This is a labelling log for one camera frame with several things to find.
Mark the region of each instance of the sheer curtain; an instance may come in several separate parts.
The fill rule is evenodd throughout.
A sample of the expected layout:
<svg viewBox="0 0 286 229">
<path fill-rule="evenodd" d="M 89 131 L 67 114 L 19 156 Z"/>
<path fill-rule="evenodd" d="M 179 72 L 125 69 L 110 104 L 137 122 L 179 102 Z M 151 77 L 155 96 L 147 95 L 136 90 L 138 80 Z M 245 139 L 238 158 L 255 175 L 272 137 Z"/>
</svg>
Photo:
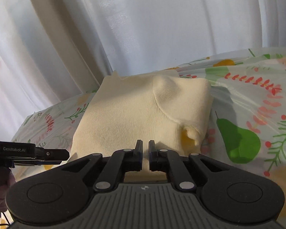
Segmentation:
<svg viewBox="0 0 286 229">
<path fill-rule="evenodd" d="M 286 0 L 0 0 L 0 140 L 112 70 L 275 46 L 286 46 Z"/>
</svg>

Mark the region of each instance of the human hand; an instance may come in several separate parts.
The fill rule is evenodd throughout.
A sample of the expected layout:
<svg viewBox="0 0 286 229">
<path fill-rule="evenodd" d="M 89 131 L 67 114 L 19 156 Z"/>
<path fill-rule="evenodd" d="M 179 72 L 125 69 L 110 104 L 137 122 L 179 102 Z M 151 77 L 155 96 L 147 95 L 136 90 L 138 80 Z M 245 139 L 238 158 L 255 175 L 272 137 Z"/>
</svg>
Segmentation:
<svg viewBox="0 0 286 229">
<path fill-rule="evenodd" d="M 11 170 L 0 167 L 0 212 L 2 213 L 8 210 L 5 203 L 5 195 L 14 183 L 16 183 L 16 180 Z"/>
</svg>

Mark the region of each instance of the gray ribbed panel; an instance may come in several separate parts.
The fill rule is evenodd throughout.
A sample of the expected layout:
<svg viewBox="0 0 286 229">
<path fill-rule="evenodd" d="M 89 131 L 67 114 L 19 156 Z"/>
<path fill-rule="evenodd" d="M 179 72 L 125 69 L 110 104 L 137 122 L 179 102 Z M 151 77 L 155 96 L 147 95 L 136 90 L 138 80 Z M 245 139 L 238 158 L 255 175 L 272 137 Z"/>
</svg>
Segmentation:
<svg viewBox="0 0 286 229">
<path fill-rule="evenodd" d="M 206 212 L 197 198 L 174 190 L 169 183 L 121 183 L 97 194 L 78 217 L 55 226 L 34 227 L 14 223 L 11 229 L 282 229 L 271 221 L 258 226 L 235 226 Z"/>
</svg>

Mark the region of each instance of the yellow garment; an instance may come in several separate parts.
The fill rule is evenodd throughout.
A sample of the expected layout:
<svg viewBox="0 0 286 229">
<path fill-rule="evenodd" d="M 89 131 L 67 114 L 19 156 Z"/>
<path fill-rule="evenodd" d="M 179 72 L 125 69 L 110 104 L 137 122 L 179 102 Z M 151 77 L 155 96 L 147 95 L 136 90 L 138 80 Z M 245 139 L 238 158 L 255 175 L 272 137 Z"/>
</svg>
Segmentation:
<svg viewBox="0 0 286 229">
<path fill-rule="evenodd" d="M 125 181 L 165 179 L 164 173 L 149 171 L 148 142 L 180 155 L 200 152 L 213 100 L 210 88 L 206 79 L 179 78 L 175 70 L 122 78 L 113 72 L 87 107 L 73 136 L 71 156 L 98 152 L 107 157 L 133 149 L 141 139 L 143 170 L 127 173 Z"/>
</svg>

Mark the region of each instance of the sweater sleeve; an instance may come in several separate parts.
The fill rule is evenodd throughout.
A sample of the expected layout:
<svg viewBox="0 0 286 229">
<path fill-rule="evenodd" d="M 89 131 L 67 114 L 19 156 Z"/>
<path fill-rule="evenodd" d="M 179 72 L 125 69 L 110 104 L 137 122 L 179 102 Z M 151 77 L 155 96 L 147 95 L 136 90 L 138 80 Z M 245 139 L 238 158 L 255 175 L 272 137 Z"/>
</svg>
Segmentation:
<svg viewBox="0 0 286 229">
<path fill-rule="evenodd" d="M 213 101 L 210 89 L 204 78 L 153 77 L 153 95 L 158 107 L 180 125 L 180 134 L 186 131 L 195 146 L 200 146 L 206 134 Z"/>
</svg>

